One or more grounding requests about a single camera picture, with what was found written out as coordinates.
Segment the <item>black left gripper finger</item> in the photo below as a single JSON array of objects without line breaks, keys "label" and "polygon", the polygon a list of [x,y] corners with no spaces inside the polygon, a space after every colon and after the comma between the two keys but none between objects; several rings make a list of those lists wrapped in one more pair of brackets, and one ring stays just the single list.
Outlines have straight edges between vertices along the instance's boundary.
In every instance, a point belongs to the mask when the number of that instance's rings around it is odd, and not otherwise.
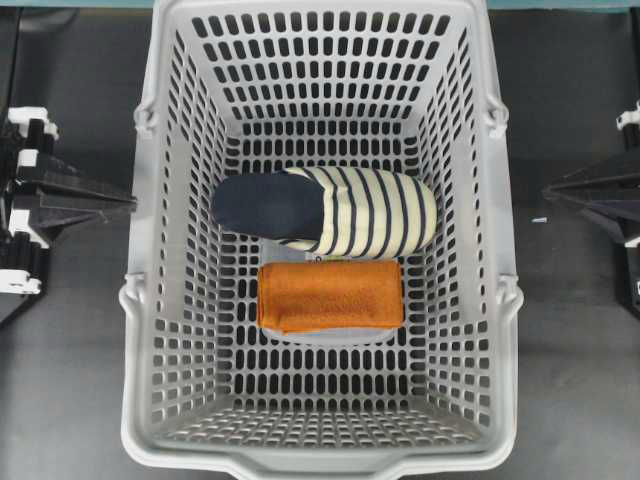
[{"label": "black left gripper finger", "polygon": [[62,196],[41,193],[35,206],[35,232],[53,245],[65,234],[94,224],[110,223],[134,213],[137,199]]},{"label": "black left gripper finger", "polygon": [[36,157],[35,183],[55,193],[76,195],[80,198],[100,199],[135,204],[136,198],[107,181],[91,177],[85,171],[49,154]]}]

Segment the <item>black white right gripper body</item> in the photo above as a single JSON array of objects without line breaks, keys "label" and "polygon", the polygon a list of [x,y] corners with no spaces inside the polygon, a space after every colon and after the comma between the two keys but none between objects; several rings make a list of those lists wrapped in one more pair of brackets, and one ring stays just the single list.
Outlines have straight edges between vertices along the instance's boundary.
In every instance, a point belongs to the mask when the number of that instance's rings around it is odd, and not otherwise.
[{"label": "black white right gripper body", "polygon": [[628,213],[625,220],[624,246],[629,275],[630,304],[639,305],[639,102],[632,110],[624,111],[616,119],[623,134],[626,178],[622,186],[629,191]]}]

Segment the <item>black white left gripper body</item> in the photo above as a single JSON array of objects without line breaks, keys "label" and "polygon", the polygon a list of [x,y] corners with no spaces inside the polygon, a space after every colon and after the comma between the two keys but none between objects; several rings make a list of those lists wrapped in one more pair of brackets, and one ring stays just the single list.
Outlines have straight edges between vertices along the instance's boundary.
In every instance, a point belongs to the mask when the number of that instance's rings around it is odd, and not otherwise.
[{"label": "black white left gripper body", "polygon": [[51,242],[33,225],[38,155],[51,153],[58,127],[44,107],[10,107],[1,126],[1,292],[38,295]]}]

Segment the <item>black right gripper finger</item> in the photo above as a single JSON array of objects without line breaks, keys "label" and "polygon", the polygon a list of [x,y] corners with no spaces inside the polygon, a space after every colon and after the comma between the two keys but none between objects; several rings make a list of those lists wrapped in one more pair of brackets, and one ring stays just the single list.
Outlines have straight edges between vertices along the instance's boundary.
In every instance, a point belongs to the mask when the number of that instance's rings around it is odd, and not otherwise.
[{"label": "black right gripper finger", "polygon": [[566,193],[581,200],[628,199],[629,191],[622,186],[626,172],[624,158],[612,158],[564,175],[545,192]]},{"label": "black right gripper finger", "polygon": [[613,200],[581,200],[566,193],[546,191],[545,199],[564,205],[604,229],[614,243],[639,245],[639,197]]}]

